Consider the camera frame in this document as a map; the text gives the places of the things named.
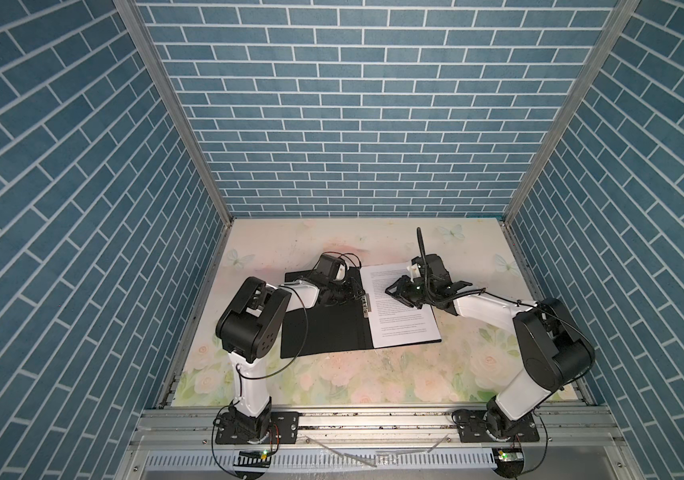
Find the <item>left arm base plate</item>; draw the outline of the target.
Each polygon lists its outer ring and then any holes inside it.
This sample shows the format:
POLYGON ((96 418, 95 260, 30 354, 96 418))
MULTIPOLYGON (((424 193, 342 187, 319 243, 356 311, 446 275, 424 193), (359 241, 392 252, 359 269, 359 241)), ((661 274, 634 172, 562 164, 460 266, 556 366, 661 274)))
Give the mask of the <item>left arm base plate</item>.
POLYGON ((218 415, 214 442, 217 445, 266 444, 271 434, 277 434, 274 443, 295 444, 300 414, 296 411, 272 411, 258 417, 248 417, 235 409, 218 415))

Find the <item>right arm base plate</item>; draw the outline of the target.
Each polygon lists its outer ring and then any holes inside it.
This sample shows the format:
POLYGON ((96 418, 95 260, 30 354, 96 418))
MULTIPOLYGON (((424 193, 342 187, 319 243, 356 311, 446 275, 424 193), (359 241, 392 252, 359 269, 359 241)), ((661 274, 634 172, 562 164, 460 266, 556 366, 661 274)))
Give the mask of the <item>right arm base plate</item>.
POLYGON ((535 443, 540 435, 531 413, 509 420, 496 411, 458 409, 451 413, 462 443, 535 443))

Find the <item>white text document sheet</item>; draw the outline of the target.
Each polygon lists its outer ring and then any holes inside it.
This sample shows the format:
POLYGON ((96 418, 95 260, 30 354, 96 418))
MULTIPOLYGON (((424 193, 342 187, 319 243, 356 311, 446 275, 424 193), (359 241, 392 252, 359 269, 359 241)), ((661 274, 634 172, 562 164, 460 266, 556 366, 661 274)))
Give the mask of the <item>white text document sheet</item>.
POLYGON ((421 309, 406 307, 385 293, 388 286, 408 275, 408 265, 408 262, 401 262, 363 266, 360 270, 363 288, 371 300, 372 311, 368 321, 375 349, 441 341, 430 306, 421 309))

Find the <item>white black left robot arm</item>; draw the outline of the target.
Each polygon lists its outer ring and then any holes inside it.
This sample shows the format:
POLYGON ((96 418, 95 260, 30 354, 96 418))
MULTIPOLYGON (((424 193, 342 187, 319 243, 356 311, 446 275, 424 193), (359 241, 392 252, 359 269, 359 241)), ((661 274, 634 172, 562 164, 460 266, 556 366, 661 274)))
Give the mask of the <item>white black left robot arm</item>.
POLYGON ((224 430, 217 441, 258 443, 275 431, 265 357, 277 341, 289 361, 370 349, 364 300, 358 269, 343 280, 302 272, 278 286, 247 278, 215 329, 235 379, 234 398, 221 417, 224 430))

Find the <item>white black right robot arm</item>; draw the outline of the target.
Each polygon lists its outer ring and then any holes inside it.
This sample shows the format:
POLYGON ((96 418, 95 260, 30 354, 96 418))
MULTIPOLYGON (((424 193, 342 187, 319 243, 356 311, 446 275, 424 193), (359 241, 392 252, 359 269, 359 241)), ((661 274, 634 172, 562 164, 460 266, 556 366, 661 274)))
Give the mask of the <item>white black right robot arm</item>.
POLYGON ((487 402, 486 434, 508 441, 531 423, 532 412, 556 391, 584 376, 596 354, 564 304, 546 299, 535 304, 512 300, 484 288, 456 282, 441 293, 425 277, 401 276, 385 289, 401 304, 436 307, 459 317, 482 320, 515 334, 523 369, 487 402))

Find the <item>orange file folder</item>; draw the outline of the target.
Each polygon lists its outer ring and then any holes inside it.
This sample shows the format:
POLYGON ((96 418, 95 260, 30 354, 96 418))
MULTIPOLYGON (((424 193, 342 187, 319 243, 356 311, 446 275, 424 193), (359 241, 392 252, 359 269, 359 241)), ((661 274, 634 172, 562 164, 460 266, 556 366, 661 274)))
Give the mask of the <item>orange file folder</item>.
MULTIPOLYGON (((360 271, 349 273, 361 280, 360 271)), ((280 356, 307 356, 321 353, 375 349, 368 318, 361 300, 338 306, 315 303, 307 311, 298 308, 285 314, 281 332, 280 356)))

